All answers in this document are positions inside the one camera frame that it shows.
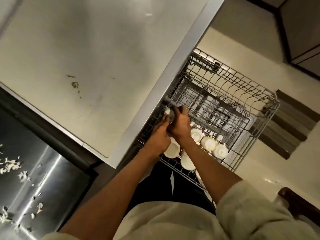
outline black pants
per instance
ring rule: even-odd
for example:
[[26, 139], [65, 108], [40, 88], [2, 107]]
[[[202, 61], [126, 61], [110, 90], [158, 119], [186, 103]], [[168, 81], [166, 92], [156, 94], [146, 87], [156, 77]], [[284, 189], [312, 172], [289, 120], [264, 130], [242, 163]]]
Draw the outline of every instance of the black pants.
[[[174, 176], [173, 194], [170, 180], [172, 172]], [[155, 164], [151, 175], [138, 184], [126, 214], [135, 206], [152, 201], [186, 203], [216, 214], [214, 204], [207, 198], [203, 190], [160, 161]]]

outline wire rack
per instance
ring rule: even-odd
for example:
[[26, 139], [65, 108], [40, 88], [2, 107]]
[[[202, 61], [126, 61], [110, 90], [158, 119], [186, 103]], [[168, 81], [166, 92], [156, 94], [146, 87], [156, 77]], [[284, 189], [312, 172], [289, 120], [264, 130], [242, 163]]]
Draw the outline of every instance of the wire rack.
[[[229, 153], [223, 160], [206, 152], [234, 171], [280, 103], [275, 93], [205, 52], [195, 49], [162, 103], [147, 121], [138, 136], [137, 144], [144, 146], [165, 108], [182, 105], [188, 108], [190, 121], [194, 122], [194, 127], [200, 129], [204, 136], [226, 144]], [[164, 155], [160, 157], [167, 166], [206, 190], [194, 171], [182, 167], [180, 155], [176, 159], [169, 159]]]

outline person's right hand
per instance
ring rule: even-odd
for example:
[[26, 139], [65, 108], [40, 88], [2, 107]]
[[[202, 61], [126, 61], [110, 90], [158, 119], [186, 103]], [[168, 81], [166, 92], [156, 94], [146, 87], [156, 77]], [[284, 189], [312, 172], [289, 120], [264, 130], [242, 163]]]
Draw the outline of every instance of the person's right hand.
[[173, 111], [175, 120], [169, 125], [168, 131], [178, 144], [183, 147], [185, 141], [192, 139], [188, 109], [185, 106], [173, 107]]

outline shirt sleeve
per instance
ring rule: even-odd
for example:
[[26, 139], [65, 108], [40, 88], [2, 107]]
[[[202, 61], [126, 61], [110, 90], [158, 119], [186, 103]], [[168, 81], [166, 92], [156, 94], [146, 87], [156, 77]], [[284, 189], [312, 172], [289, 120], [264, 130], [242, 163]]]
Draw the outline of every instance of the shirt sleeve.
[[232, 240], [318, 239], [310, 226], [296, 221], [286, 208], [268, 201], [246, 181], [227, 191], [216, 213]]
[[59, 232], [52, 232], [46, 234], [41, 240], [79, 240], [78, 238], [66, 234], [66, 233], [59, 233]]

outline person's left hand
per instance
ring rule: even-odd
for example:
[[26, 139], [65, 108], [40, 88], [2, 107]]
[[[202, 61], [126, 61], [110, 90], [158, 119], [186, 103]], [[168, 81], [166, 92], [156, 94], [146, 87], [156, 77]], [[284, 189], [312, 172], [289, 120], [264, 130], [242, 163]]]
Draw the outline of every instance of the person's left hand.
[[158, 156], [164, 153], [171, 144], [171, 139], [166, 132], [169, 122], [170, 117], [165, 114], [162, 120], [154, 127], [152, 136], [144, 145], [143, 150], [152, 159], [158, 159]]

